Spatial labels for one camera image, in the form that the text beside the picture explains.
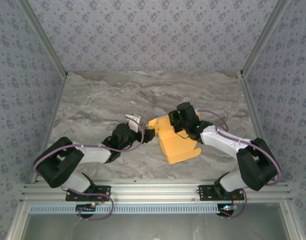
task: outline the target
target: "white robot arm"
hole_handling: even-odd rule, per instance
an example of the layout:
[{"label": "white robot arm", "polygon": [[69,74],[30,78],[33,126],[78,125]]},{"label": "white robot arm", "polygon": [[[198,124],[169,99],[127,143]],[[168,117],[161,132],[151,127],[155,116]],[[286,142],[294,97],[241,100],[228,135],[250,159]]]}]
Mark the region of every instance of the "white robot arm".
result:
[{"label": "white robot arm", "polygon": [[168,116],[176,133],[184,130],[192,140],[213,146],[237,160],[239,170],[227,172],[215,181],[219,196],[245,187],[258,191],[278,174],[279,166],[263,139],[242,139],[208,121],[200,121],[189,102],[181,103]]},{"label": "white robot arm", "polygon": [[147,143],[155,136],[153,129],[145,129],[143,134],[138,131],[140,116],[126,115],[126,119],[128,123],[118,124],[112,135],[100,144],[82,145],[71,142],[67,137],[60,138],[35,160],[34,170],[52,188],[87,192],[93,183],[85,174],[75,171],[78,164],[111,163],[121,152],[128,152],[126,148],[135,141]]}]

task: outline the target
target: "wire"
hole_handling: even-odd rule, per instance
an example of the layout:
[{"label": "wire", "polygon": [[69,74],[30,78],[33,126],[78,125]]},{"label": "wire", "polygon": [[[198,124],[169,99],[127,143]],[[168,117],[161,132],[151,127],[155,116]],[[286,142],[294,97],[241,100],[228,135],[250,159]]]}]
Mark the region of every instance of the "wire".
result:
[{"label": "wire", "polygon": [[222,121],[222,123],[224,123],[224,125],[225,125],[225,128],[226,129],[224,129],[226,132],[228,132],[228,125],[227,125],[227,123],[226,123],[226,121],[219,115],[219,114],[217,114],[217,113],[215,113],[215,112],[213,112],[213,111],[209,111],[209,110],[197,110],[198,112],[201,112],[201,113],[209,113],[209,114],[213,114],[214,116],[216,116],[218,119],[220,119],[221,121]]},{"label": "wire", "polygon": [[64,192],[67,192],[67,190],[63,189],[63,186],[61,186],[61,189],[62,189]]},{"label": "wire", "polygon": [[282,177],[281,177],[281,176],[282,176],[281,170],[279,169],[279,166],[278,166],[277,162],[275,161],[275,159],[272,158],[272,156],[271,156],[270,154],[268,154],[266,151],[264,151],[264,150],[261,149],[260,147],[254,145],[254,144],[251,144],[250,142],[243,141],[243,140],[240,140],[240,139],[236,139],[236,138],[234,138],[234,137],[232,138],[231,136],[227,136],[227,135],[221,133],[220,131],[218,131],[218,130],[217,130],[217,127],[215,127],[215,129],[216,129],[216,132],[217,132],[220,136],[222,136],[222,137],[224,137],[224,138],[226,138],[226,139],[235,141],[235,142],[237,142],[237,143],[241,143],[241,144],[248,145],[248,146],[250,146],[250,147],[252,147],[252,148],[254,148],[254,149],[260,151],[261,153],[263,153],[263,154],[273,163],[273,165],[274,165],[274,167],[275,167],[275,169],[276,169],[276,171],[277,171],[277,180],[276,180],[275,182],[273,182],[273,183],[268,183],[268,184],[266,184],[267,186],[276,185],[276,184],[278,184],[278,183],[281,181],[281,178],[282,178]]},{"label": "wire", "polygon": [[70,145],[66,145],[66,146],[61,146],[53,151],[51,151],[50,153],[46,154],[45,156],[43,156],[42,158],[40,158],[36,163],[35,165],[33,166],[33,169],[34,169],[34,172],[36,172],[37,174],[38,171],[37,171],[37,167],[39,166],[39,164],[41,164],[44,160],[46,160],[47,158],[51,157],[52,155],[54,155],[55,153],[58,153],[59,151],[61,150],[65,150],[65,149],[69,149],[69,148],[101,148],[101,149],[107,149],[107,150],[112,150],[112,151],[115,151],[115,152],[120,152],[120,153],[126,153],[126,152],[130,152],[130,151],[133,151],[137,148],[139,148],[139,146],[143,143],[144,141],[144,130],[142,128],[142,126],[140,126],[140,124],[138,122],[136,122],[135,120],[133,120],[132,118],[130,117],[125,117],[125,119],[127,120],[131,120],[133,121],[134,123],[137,124],[139,130],[141,131],[141,134],[142,134],[142,138],[141,138],[141,141],[139,142],[138,145],[136,145],[135,147],[133,148],[128,148],[128,149],[115,149],[115,148],[112,148],[112,147],[108,147],[108,146],[105,146],[105,145],[100,145],[100,144],[80,144],[80,143],[73,143],[73,144],[70,144]]},{"label": "wire", "polygon": [[[211,114],[217,116],[217,117],[224,123],[224,125],[226,126],[226,129],[225,129],[225,130],[228,131],[228,125],[226,124],[225,120],[224,120],[220,115],[218,115],[218,114],[216,114],[216,113],[214,113],[214,112],[212,112],[212,111],[208,111],[208,110],[198,110],[198,112],[205,112],[205,113],[207,112],[207,113],[211,113]],[[254,144],[251,144],[250,142],[243,141],[243,140],[240,140],[240,139],[238,139],[238,138],[234,138],[234,137],[231,137],[231,136],[227,136],[227,135],[221,133],[221,132],[218,130],[218,127],[217,127],[217,126],[215,126],[215,130],[216,130],[216,132],[217,132],[220,136],[222,136],[222,137],[224,137],[224,138],[226,138],[226,139],[229,139],[229,140],[234,141],[234,142],[237,142],[237,143],[241,143],[241,144],[248,145],[248,146],[250,146],[250,147],[252,147],[252,148],[254,148],[254,149],[260,151],[261,153],[263,153],[263,154],[272,162],[272,164],[274,165],[274,167],[275,167],[275,169],[276,169],[276,171],[277,171],[277,180],[276,180],[275,182],[273,182],[273,183],[268,183],[268,184],[266,184],[267,186],[277,185],[277,184],[281,181],[281,178],[282,178],[281,170],[280,170],[280,168],[279,168],[279,166],[278,166],[276,160],[275,160],[270,154],[268,154],[266,151],[264,151],[264,150],[261,149],[260,147],[254,145]]]},{"label": "wire", "polygon": [[179,135],[183,139],[188,139],[189,138],[189,135],[187,135],[187,137],[183,137],[180,134],[178,134],[177,132],[175,132],[175,127],[173,127],[173,131],[174,131],[175,134]]},{"label": "wire", "polygon": [[234,199],[236,198],[236,199],[238,200],[238,205],[237,205],[237,207],[239,207],[240,200],[239,200],[238,196],[236,196],[235,194],[232,194],[232,197],[233,197]]},{"label": "wire", "polygon": [[85,196],[100,196],[101,198],[102,197],[107,197],[108,199],[109,199],[109,201],[111,201],[111,203],[112,203],[112,208],[111,208],[111,210],[109,211],[109,213],[107,213],[105,216],[103,216],[103,217],[96,217],[96,218],[83,218],[82,217],[82,215],[81,215],[81,213],[82,213],[82,211],[85,209],[85,207],[82,207],[80,210],[79,210],[79,212],[78,212],[78,216],[80,217],[80,219],[81,220],[85,220],[85,221],[100,221],[100,220],[104,220],[104,219],[106,219],[106,218],[109,218],[111,215],[112,215],[112,213],[113,213],[113,211],[114,211],[114,201],[113,201],[113,199],[110,197],[110,196],[108,196],[108,195],[106,195],[106,194],[103,194],[103,193],[84,193],[84,192],[80,192],[80,191],[76,191],[76,190],[74,190],[74,189],[69,189],[70,191],[72,191],[73,193],[76,193],[76,194],[79,194],[79,195],[85,195]]},{"label": "wire", "polygon": [[[225,127],[226,127],[226,129],[224,129],[224,130],[225,130],[226,132],[228,132],[228,125],[226,124],[225,120],[224,120],[220,115],[216,114],[215,112],[209,111],[209,110],[198,110],[198,112],[204,112],[204,113],[207,112],[207,113],[213,114],[214,116],[218,117],[218,118],[224,123],[224,125],[225,125]],[[252,147],[252,148],[254,148],[254,149],[260,151],[261,153],[263,153],[263,154],[273,163],[273,165],[274,165],[274,167],[275,167],[275,169],[276,169],[276,171],[277,171],[277,180],[276,180],[275,182],[273,182],[273,183],[268,183],[268,184],[266,184],[267,186],[277,185],[277,184],[281,181],[281,171],[280,171],[280,168],[279,168],[279,166],[278,166],[276,160],[275,160],[270,154],[268,154],[266,151],[264,151],[264,150],[261,149],[260,147],[254,145],[254,144],[251,144],[250,142],[243,141],[243,140],[240,140],[240,139],[237,139],[237,138],[234,138],[234,137],[231,137],[231,136],[227,136],[227,135],[221,133],[221,132],[218,130],[218,127],[217,127],[216,125],[215,125],[215,130],[216,130],[216,132],[217,132],[220,136],[222,136],[222,137],[224,137],[224,138],[226,138],[226,139],[229,139],[229,140],[234,141],[234,142],[237,142],[237,143],[241,143],[241,144],[248,145],[248,146],[250,146],[250,147]],[[245,204],[244,204],[244,207],[243,207],[243,209],[242,209],[241,212],[239,212],[239,213],[238,213],[237,215],[235,215],[235,216],[231,216],[230,214],[228,214],[228,213],[226,213],[226,212],[220,210],[221,213],[227,215],[230,219],[232,219],[232,218],[234,219],[234,218],[237,218],[238,216],[241,216],[241,215],[244,213],[245,209],[246,209],[247,196],[246,196],[245,190],[242,189],[242,191],[243,191],[244,198],[245,198]]]},{"label": "wire", "polygon": [[133,145],[133,143],[131,143],[131,144],[128,146],[128,148],[125,148],[124,150],[130,149],[130,148],[132,147],[132,145]]},{"label": "wire", "polygon": [[246,205],[247,205],[247,196],[246,196],[245,190],[242,189],[242,191],[243,191],[244,198],[245,198],[245,203],[244,203],[244,206],[243,206],[242,210],[241,210],[237,215],[235,215],[235,216],[232,216],[232,215],[228,214],[227,212],[224,212],[224,211],[221,211],[221,210],[220,210],[220,212],[221,212],[222,214],[227,215],[230,219],[235,219],[235,218],[241,216],[241,215],[245,212]]},{"label": "wire", "polygon": [[103,142],[105,142],[106,140],[108,140],[108,139],[110,139],[112,136],[108,136],[107,138],[105,138],[104,140],[103,140]]}]

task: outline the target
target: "yellow object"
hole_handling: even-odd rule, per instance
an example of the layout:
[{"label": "yellow object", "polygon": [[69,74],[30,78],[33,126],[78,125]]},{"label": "yellow object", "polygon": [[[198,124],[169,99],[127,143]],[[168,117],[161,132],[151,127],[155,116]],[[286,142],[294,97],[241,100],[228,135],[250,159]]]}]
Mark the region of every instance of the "yellow object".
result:
[{"label": "yellow object", "polygon": [[158,134],[162,151],[169,164],[197,157],[202,151],[200,148],[195,149],[197,141],[190,139],[185,131],[177,134],[174,132],[168,116],[149,121],[148,128],[155,129],[155,134]]}]

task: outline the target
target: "glass panel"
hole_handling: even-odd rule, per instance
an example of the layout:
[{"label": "glass panel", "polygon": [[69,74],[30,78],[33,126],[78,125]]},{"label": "glass panel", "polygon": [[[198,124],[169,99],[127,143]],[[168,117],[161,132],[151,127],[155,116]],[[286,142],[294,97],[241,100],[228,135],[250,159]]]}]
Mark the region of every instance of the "glass panel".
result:
[{"label": "glass panel", "polygon": [[287,240],[279,204],[249,204],[244,215],[115,214],[79,221],[72,214],[30,215],[22,240]]}]

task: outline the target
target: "black mounting bracket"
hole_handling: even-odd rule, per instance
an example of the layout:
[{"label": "black mounting bracket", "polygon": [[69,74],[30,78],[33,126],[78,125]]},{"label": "black mounting bracket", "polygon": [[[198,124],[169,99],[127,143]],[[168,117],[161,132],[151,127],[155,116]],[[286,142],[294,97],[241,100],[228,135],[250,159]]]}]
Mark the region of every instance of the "black mounting bracket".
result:
[{"label": "black mounting bracket", "polygon": [[199,194],[200,201],[235,201],[237,199],[234,196],[237,196],[240,201],[244,200],[242,189],[236,189],[225,197],[216,193],[214,185],[199,185],[196,192]]},{"label": "black mounting bracket", "polygon": [[92,206],[91,204],[81,204],[81,205],[76,205],[75,207],[75,212],[77,212],[78,216],[79,216],[79,212],[88,212],[88,214],[81,214],[81,217],[84,219],[88,219],[90,218],[92,215],[94,214],[89,214],[89,213],[93,213],[96,211],[96,206]]},{"label": "black mounting bracket", "polygon": [[232,216],[233,215],[233,213],[234,213],[234,209],[232,209],[232,210],[221,210],[224,206],[232,206],[231,204],[226,204],[226,203],[224,203],[224,204],[222,204],[222,203],[220,203],[220,204],[218,204],[217,205],[217,208],[220,210],[220,212],[219,213],[217,213],[216,215],[218,215],[218,216],[220,216],[220,217],[228,217],[228,215],[230,215],[230,216]]},{"label": "black mounting bracket", "polygon": [[[111,195],[111,186],[94,186],[94,189],[91,193],[95,194],[106,194],[108,196]],[[67,190],[66,193],[66,201],[68,202],[108,202],[109,199],[107,197],[101,196],[86,196],[74,193],[73,191]]]}]

